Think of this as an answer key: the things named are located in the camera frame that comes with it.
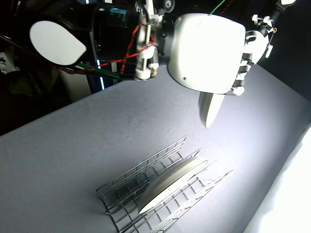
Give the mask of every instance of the wire rack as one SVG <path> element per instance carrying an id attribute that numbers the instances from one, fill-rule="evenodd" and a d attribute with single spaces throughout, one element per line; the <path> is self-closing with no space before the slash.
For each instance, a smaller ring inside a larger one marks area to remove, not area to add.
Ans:
<path id="1" fill-rule="evenodd" d="M 228 173 L 208 183 L 200 179 L 207 164 L 186 186 L 177 190 L 147 213 L 140 215 L 138 200 L 147 184 L 177 161 L 196 156 L 200 149 L 187 157 L 179 153 L 186 137 L 170 144 L 155 155 L 128 170 L 116 179 L 96 190 L 104 202 L 106 213 L 111 217 L 119 233 L 164 233 L 168 231 L 191 207 L 201 200 Z"/>

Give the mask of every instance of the table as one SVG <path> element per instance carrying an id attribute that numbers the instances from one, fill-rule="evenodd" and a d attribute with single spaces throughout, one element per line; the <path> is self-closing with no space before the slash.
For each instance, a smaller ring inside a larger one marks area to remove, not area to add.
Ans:
<path id="1" fill-rule="evenodd" d="M 0 232 L 115 232 L 95 189 L 187 135 L 232 174 L 170 232 L 239 233 L 311 117 L 311 105 L 259 66 L 241 97 L 228 96 L 210 129 L 199 92 L 166 67 L 122 82 L 0 137 Z"/>

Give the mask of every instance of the metal wire basket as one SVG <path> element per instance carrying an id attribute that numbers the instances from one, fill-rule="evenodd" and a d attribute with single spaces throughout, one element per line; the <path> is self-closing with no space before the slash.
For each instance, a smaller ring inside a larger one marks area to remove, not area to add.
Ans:
<path id="1" fill-rule="evenodd" d="M 229 173 L 205 183 L 199 177 L 212 164 L 207 163 L 186 186 L 152 210 L 140 215 L 137 210 L 138 199 L 147 184 L 177 161 L 199 153 L 200 149 L 184 158 L 179 151 L 185 140 L 186 137 L 177 140 L 96 190 L 119 233 L 166 232 Z"/>

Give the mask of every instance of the green strip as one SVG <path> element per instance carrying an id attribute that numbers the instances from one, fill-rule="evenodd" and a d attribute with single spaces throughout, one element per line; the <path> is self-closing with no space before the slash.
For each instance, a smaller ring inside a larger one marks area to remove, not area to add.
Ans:
<path id="1" fill-rule="evenodd" d="M 78 66 L 80 66 L 83 69 L 93 68 L 92 66 L 89 66 L 89 65 L 86 65 L 86 64 L 83 64 L 83 63 L 79 63 Z M 121 78 L 121 74 L 116 73 L 116 72 L 111 72 L 111 71 L 106 70 L 106 69 L 97 69 L 97 68 L 95 68 L 95 70 L 92 70 L 92 71 L 95 71 L 97 73 L 101 73 L 101 74 L 104 74 L 104 75 L 108 75 L 108 76 L 111 76 L 111 77 L 114 77 L 114 78 L 119 78 L 119 79 Z"/>
<path id="2" fill-rule="evenodd" d="M 218 7 L 220 7 L 223 3 L 225 2 L 225 0 L 222 0 L 221 3 L 219 3 L 215 8 L 214 10 L 212 10 L 212 12 L 210 13 L 211 15 L 218 9 Z"/>

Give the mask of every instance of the dish rack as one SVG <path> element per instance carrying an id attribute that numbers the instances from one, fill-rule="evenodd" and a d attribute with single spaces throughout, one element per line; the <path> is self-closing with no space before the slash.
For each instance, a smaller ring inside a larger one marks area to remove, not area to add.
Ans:
<path id="1" fill-rule="evenodd" d="M 177 161 L 194 157 L 200 152 L 201 149 L 184 158 L 179 151 L 185 141 L 186 136 L 96 190 L 104 202 L 106 213 L 111 217 L 119 233 L 164 233 L 168 231 L 231 172 L 206 183 L 200 179 L 200 175 L 212 164 L 207 163 L 188 181 L 186 186 L 173 193 L 163 203 L 140 215 L 137 210 L 138 200 L 147 184 Z"/>

